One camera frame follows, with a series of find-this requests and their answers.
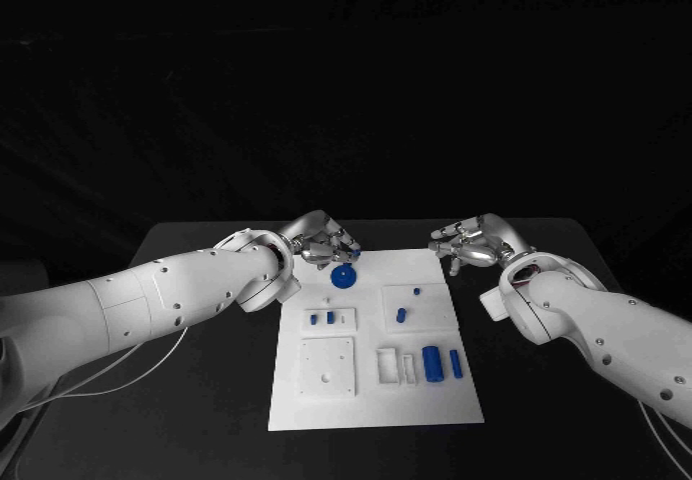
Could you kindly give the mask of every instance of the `blue object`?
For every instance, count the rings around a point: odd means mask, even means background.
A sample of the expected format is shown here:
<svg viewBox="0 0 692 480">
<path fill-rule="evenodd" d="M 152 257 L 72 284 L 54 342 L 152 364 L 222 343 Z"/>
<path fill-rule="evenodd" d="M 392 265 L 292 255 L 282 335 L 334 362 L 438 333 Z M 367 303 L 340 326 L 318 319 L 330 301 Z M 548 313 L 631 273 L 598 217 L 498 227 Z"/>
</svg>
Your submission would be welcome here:
<svg viewBox="0 0 692 480">
<path fill-rule="evenodd" d="M 461 378 L 464 375 L 461 374 L 461 364 L 458 363 L 458 352 L 455 350 L 449 350 L 449 358 L 451 369 L 454 370 L 454 378 Z"/>
<path fill-rule="evenodd" d="M 331 270 L 331 283 L 336 288 L 350 288 L 356 283 L 356 271 L 350 263 L 344 263 Z"/>
<path fill-rule="evenodd" d="M 441 382 L 444 380 L 442 360 L 437 347 L 422 349 L 422 366 L 425 367 L 425 380 L 428 382 Z"/>
</svg>

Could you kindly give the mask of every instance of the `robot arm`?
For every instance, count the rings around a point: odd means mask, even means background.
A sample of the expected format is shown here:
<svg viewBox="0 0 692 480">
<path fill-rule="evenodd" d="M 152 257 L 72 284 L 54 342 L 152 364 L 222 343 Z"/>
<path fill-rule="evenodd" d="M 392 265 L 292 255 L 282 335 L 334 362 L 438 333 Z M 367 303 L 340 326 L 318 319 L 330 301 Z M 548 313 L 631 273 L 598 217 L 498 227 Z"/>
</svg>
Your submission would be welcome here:
<svg viewBox="0 0 692 480">
<path fill-rule="evenodd" d="M 338 250 L 341 241 L 353 252 Z M 294 254 L 324 266 L 354 262 L 359 248 L 318 210 L 278 233 L 246 229 L 213 248 L 0 298 L 0 428 L 80 365 L 207 320 L 232 302 L 246 312 L 285 302 L 300 290 Z"/>
<path fill-rule="evenodd" d="M 536 252 L 496 215 L 464 220 L 432 238 L 452 234 L 449 242 L 428 245 L 452 257 L 451 275 L 464 264 L 503 268 L 498 286 L 480 296 L 493 320 L 511 318 L 536 345 L 565 337 L 594 371 L 692 428 L 692 324 L 607 292 L 591 272 Z"/>
</svg>

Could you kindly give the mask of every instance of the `blue disc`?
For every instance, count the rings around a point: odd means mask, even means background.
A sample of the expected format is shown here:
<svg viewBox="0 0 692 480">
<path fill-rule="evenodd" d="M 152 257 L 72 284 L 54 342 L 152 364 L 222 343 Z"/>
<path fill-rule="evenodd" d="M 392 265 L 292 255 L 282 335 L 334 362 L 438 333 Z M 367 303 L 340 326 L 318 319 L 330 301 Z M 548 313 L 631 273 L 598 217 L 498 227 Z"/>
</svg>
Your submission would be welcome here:
<svg viewBox="0 0 692 480">
<path fill-rule="evenodd" d="M 356 283 L 356 271 L 350 263 L 344 263 L 331 270 L 331 283 L 337 288 L 349 288 Z"/>
</svg>

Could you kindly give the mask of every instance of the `tabletop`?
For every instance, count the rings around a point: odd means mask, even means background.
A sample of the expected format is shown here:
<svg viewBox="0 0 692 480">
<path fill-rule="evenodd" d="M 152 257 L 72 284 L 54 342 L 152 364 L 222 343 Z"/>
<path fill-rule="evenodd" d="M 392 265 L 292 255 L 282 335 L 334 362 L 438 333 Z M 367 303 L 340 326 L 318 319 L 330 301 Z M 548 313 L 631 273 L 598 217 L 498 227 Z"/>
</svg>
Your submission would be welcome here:
<svg viewBox="0 0 692 480">
<path fill-rule="evenodd" d="M 389 250 L 425 248 L 429 232 L 457 220 L 340 223 L 364 250 Z M 507 221 L 539 251 L 572 258 L 618 291 L 573 220 Z M 158 224 L 131 266 L 207 248 L 246 227 L 275 231 L 285 223 Z M 510 320 L 490 320 L 478 295 L 498 275 L 497 267 L 464 267 L 455 278 L 445 274 L 484 424 L 269 432 L 281 305 L 248 314 L 233 304 L 190 328 L 138 383 L 53 402 L 23 452 L 21 480 L 680 478 L 634 399 L 592 373 L 571 343 L 558 339 L 536 346 Z M 148 342 L 82 391 L 127 382 L 176 339 L 177 334 Z M 65 383 L 121 354 L 80 367 Z"/>
</svg>

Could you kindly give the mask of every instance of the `table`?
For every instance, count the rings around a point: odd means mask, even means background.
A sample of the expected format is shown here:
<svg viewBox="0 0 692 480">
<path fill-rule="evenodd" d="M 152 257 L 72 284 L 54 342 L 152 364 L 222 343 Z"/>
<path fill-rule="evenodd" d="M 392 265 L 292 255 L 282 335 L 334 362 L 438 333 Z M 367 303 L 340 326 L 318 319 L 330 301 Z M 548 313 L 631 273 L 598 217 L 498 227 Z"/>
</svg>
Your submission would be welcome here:
<svg viewBox="0 0 692 480">
<path fill-rule="evenodd" d="M 383 250 L 424 247 L 429 232 L 455 220 L 341 224 L 363 249 Z M 507 220 L 530 245 L 575 259 L 617 291 L 575 221 Z M 245 227 L 276 230 L 284 223 L 158 224 L 131 266 L 210 247 Z M 510 320 L 490 320 L 478 295 L 498 274 L 497 267 L 464 267 L 448 279 L 484 424 L 268 432 L 281 306 L 246 314 L 233 304 L 190 328 L 135 385 L 53 403 L 23 453 L 21 480 L 680 478 L 635 401 L 591 372 L 568 341 L 536 346 Z M 134 378 L 176 339 L 151 341 L 83 390 Z M 78 369 L 66 384 L 119 355 Z"/>
</svg>

